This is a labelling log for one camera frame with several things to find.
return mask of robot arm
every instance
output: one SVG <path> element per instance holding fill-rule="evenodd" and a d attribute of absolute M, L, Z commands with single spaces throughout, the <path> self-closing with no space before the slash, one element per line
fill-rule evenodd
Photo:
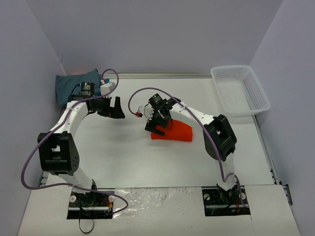
<path fill-rule="evenodd" d="M 180 106 L 172 98 L 166 100 L 162 99 L 159 94 L 155 94 L 149 99 L 149 103 L 147 105 L 142 105 L 139 107 L 136 115 L 138 117 L 142 117 L 144 115 L 148 119 L 145 130 L 160 135 L 164 135 L 164 132 L 157 130 L 156 126 L 158 125 L 165 128 L 172 119 L 179 120 L 185 124 L 190 125 L 196 130 L 202 131 L 195 118 L 192 117 L 192 115 L 186 110 L 186 107 L 188 106 L 182 101 L 180 102 L 184 105 L 184 107 Z M 213 138 L 221 155 L 223 172 L 233 173 L 233 156 L 237 139 L 227 118 L 223 115 L 214 117 L 212 115 L 199 112 L 191 107 L 188 108 L 199 119 L 199 121 L 204 125 L 208 133 Z M 226 182 L 222 180 L 221 169 L 213 146 L 204 132 L 203 134 L 207 153 L 217 161 L 218 186 L 224 191 L 228 191 L 235 186 L 236 180 L 233 177 L 229 177 Z"/>
<path fill-rule="evenodd" d="M 101 86 L 101 93 L 107 94 L 114 87 L 114 83 L 107 83 Z M 69 97 L 67 108 L 60 117 L 57 124 L 51 129 L 55 129 L 67 116 L 72 106 L 79 100 L 94 96 L 94 84 L 81 83 L 81 92 Z M 67 121 L 56 130 L 47 141 L 39 147 L 39 158 L 41 168 L 52 175 L 57 175 L 67 183 L 77 185 L 81 188 L 96 189 L 95 182 L 87 177 L 79 167 L 80 158 L 74 143 L 74 135 L 83 120 L 90 114 L 97 112 L 99 115 L 110 118 L 125 118 L 121 109 L 120 98 L 116 97 L 115 106 L 110 107 L 111 97 L 90 100 L 78 104 L 68 117 Z M 37 140 L 40 142 L 47 133 L 40 133 Z M 73 189 L 77 193 L 85 193 L 83 190 Z"/>

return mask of wall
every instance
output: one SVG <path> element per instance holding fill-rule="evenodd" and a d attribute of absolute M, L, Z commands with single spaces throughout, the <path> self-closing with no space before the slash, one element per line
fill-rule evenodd
<path fill-rule="evenodd" d="M 0 228 L 16 235 L 30 191 L 20 172 L 40 132 L 56 122 L 55 75 L 63 70 L 49 41 L 24 0 L 0 1 Z M 39 183 L 35 155 L 27 182 Z"/>
<path fill-rule="evenodd" d="M 283 0 L 27 0 L 66 73 L 249 64 Z"/>
<path fill-rule="evenodd" d="M 257 116 L 262 134 L 306 236 L 315 234 L 314 9 L 312 0 L 284 0 L 251 62 L 272 107 Z"/>

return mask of table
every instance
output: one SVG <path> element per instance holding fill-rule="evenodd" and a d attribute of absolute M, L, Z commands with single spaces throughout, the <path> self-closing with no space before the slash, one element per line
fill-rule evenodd
<path fill-rule="evenodd" d="M 283 188 L 273 183 L 252 117 L 229 119 L 238 139 L 235 173 L 245 185 L 251 216 L 205 217 L 200 187 L 216 185 L 216 169 L 203 135 L 194 130 L 192 143 L 151 140 L 145 118 L 126 107 L 143 87 L 163 89 L 210 115 L 222 113 L 210 78 L 121 80 L 113 96 L 121 97 L 126 119 L 89 115 L 74 138 L 84 172 L 98 188 L 115 188 L 130 204 L 112 220 L 96 220 L 90 235 L 299 235 Z M 140 92 L 132 109 L 153 94 Z M 49 175 L 47 184 L 61 181 Z M 32 191 L 19 235 L 79 235 L 78 221 L 66 220 L 69 196 L 66 186 Z M 84 223 L 88 228 L 90 222 Z"/>

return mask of blue cloth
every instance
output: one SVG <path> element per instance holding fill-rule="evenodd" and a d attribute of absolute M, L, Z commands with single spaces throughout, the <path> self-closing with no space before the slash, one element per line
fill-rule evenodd
<path fill-rule="evenodd" d="M 100 93 L 100 78 L 97 69 L 94 69 L 83 75 L 67 75 L 67 76 L 56 76 L 56 94 L 57 94 L 57 105 L 62 107 L 67 104 L 68 97 L 71 94 L 73 88 L 82 82 L 91 82 L 95 84 L 95 93 Z M 76 87 L 73 94 L 77 94 L 80 91 L 80 87 Z"/>

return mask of red towel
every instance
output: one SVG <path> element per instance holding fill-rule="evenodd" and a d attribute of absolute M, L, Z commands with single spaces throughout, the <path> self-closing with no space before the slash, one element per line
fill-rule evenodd
<path fill-rule="evenodd" d="M 151 133 L 151 139 L 192 142 L 192 128 L 189 125 L 178 120 L 173 120 L 172 123 L 170 121 L 165 129 L 161 126 L 157 126 L 157 129 L 165 132 L 165 135 L 162 136 L 156 133 Z"/>

